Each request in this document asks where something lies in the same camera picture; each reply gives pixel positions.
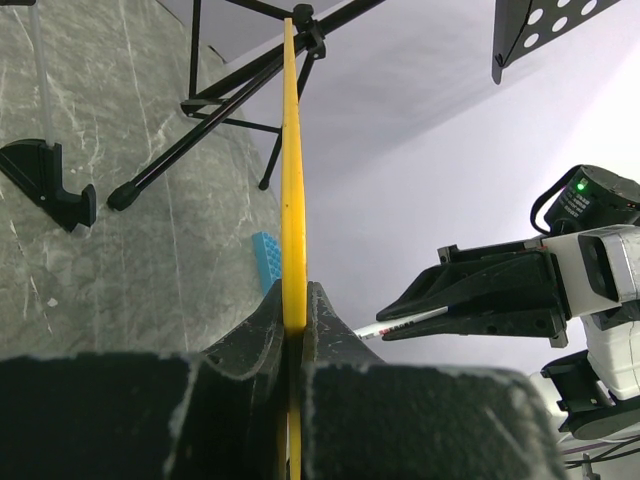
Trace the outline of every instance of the yellow panel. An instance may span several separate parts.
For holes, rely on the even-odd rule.
[[[304,175],[296,54],[293,23],[284,22],[284,113],[282,122],[282,308],[287,341],[299,344],[307,323],[307,237],[304,199]],[[289,348],[292,355],[298,348]],[[290,359],[298,366],[290,370],[289,455],[291,479],[299,480],[302,437],[297,390],[300,358]]]

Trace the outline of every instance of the black plastic bracket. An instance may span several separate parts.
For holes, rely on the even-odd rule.
[[[320,29],[320,24],[313,18],[313,6],[300,3],[293,7],[293,24],[299,33],[306,33],[307,54],[314,60],[326,58],[327,49],[324,43],[325,35]]]
[[[620,0],[497,0],[492,76]]]
[[[596,440],[640,422],[640,398],[611,398],[598,385],[599,378],[588,359],[588,351],[555,360],[542,369],[553,381],[562,400],[558,406],[568,416],[560,427],[579,440]]]
[[[18,140],[0,149],[2,171],[33,203],[67,232],[96,221],[96,190],[89,184],[81,195],[62,186],[62,145],[44,140]]]

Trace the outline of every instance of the gray marble surface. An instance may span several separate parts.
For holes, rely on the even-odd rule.
[[[65,233],[0,175],[0,351],[200,350],[262,298],[251,245],[277,234],[272,192],[248,133],[222,126],[128,210],[109,193],[195,121],[186,96],[189,32],[154,0],[43,0],[56,140],[65,187],[98,191],[91,229]],[[0,7],[0,144],[42,137],[29,22]],[[210,50],[202,87],[225,74]]]

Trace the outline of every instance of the black metal stand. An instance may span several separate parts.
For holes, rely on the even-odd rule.
[[[93,185],[87,185],[81,195],[69,193],[62,186],[62,146],[53,139],[51,99],[38,6],[35,0],[0,1],[0,6],[5,5],[29,7],[45,139],[18,140],[0,148],[0,171],[68,232],[78,223],[90,227],[96,220],[96,191]]]
[[[298,78],[299,95],[304,91],[314,62],[324,58],[326,55],[324,46],[326,35],[384,2],[384,0],[353,0],[336,12],[318,21],[313,18],[314,12],[311,5],[297,5],[293,9],[293,12],[288,12],[258,0],[227,1],[280,20],[284,20],[285,18],[293,19],[298,31],[294,39],[296,55],[304,51],[307,52],[302,71]],[[271,153],[271,158],[269,159],[269,164],[260,182],[260,189],[266,190],[269,187],[271,174],[273,173],[282,146],[282,128],[234,120],[230,119],[229,116],[282,70],[283,45],[280,44],[274,47],[217,83],[205,88],[200,93],[195,93],[197,91],[201,0],[194,0],[193,7],[189,99],[182,102],[181,107],[187,116],[202,119],[202,122],[131,181],[114,190],[107,200],[109,207],[114,210],[122,211],[129,207],[145,188],[221,123],[276,133],[278,135]],[[231,97],[223,98],[238,88],[239,90],[231,95]],[[209,105],[217,105],[213,113],[209,115],[200,113],[200,110]]]

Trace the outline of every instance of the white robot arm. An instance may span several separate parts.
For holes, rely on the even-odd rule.
[[[559,192],[546,231],[535,218]],[[563,348],[567,321],[579,317],[588,349],[532,380],[561,432],[606,437],[640,422],[640,185],[577,166],[534,203],[531,220],[541,237],[439,249],[441,264],[378,313],[379,333],[391,341],[442,333],[546,337]]]

